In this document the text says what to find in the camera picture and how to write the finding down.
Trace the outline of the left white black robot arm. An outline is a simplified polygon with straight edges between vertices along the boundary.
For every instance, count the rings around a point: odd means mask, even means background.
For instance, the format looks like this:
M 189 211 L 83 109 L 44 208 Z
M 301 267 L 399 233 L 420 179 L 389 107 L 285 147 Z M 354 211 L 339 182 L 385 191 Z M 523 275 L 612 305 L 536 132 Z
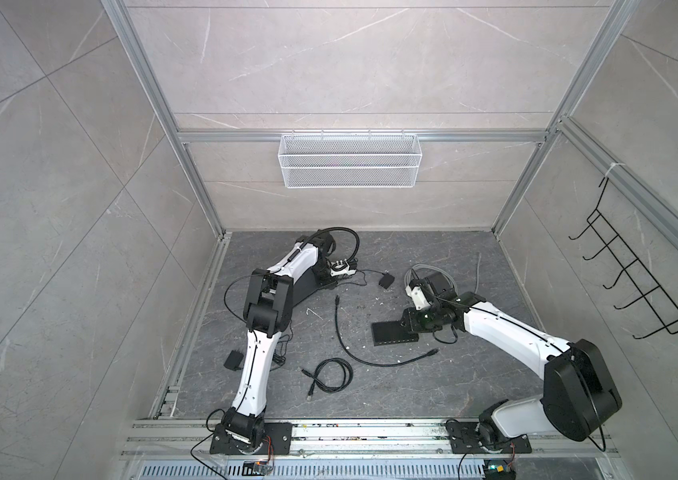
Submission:
M 233 439 L 251 447 L 261 443 L 274 352 L 289 329 L 293 309 L 312 293 L 354 275 L 359 247 L 359 235 L 349 227 L 320 229 L 299 237 L 274 265 L 249 275 L 242 310 L 247 340 L 242 374 L 222 418 Z

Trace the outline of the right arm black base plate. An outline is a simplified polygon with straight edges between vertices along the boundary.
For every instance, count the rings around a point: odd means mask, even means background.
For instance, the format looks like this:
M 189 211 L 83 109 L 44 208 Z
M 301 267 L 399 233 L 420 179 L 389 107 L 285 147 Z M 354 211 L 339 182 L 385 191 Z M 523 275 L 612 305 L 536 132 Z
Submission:
M 444 427 L 452 452 L 455 454 L 530 454 L 532 452 L 526 435 L 506 437 L 486 422 L 447 419 Z

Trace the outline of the ribbed black network switch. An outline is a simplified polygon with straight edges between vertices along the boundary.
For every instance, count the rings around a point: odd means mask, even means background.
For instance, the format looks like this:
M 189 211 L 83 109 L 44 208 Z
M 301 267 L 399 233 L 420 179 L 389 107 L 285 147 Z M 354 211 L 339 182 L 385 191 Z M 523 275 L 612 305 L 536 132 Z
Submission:
M 374 322 L 371 325 L 372 340 L 375 346 L 413 343 L 419 341 L 419 335 L 407 331 L 397 321 Z

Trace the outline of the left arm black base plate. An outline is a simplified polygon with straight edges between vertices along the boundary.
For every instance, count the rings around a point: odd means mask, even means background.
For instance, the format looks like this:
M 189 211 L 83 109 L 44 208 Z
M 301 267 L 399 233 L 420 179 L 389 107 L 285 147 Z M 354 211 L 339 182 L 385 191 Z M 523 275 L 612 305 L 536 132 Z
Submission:
M 293 424 L 266 422 L 254 427 L 251 438 L 234 433 L 222 423 L 215 426 L 211 437 L 210 454 L 223 455 L 287 455 L 292 442 Z

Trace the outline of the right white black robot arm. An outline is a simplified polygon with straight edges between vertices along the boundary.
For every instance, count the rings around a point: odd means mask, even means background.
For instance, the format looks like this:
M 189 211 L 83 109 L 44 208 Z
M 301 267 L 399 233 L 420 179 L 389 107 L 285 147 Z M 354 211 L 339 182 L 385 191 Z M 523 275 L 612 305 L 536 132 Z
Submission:
M 542 332 L 501 311 L 475 292 L 458 293 L 451 275 L 434 266 L 427 275 L 414 265 L 404 275 L 412 307 L 402 326 L 412 334 L 435 334 L 445 327 L 488 341 L 543 382 L 539 395 L 499 401 L 484 410 L 476 435 L 497 451 L 525 434 L 558 432 L 582 442 L 601 432 L 623 400 L 603 355 L 592 342 L 572 342 Z

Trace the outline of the black power adapter with cable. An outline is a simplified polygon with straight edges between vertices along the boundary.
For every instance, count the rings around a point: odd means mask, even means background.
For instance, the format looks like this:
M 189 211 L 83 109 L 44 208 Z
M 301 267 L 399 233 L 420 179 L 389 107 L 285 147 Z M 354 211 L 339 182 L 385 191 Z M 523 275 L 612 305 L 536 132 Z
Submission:
M 395 277 L 386 271 L 379 271 L 374 269 L 361 269 L 358 270 L 357 273 L 361 275 L 360 280 L 341 281 L 339 283 L 339 286 L 348 285 L 348 286 L 366 287 L 369 285 L 369 280 L 367 278 L 369 274 L 378 276 L 378 285 L 384 290 L 388 290 L 395 282 Z

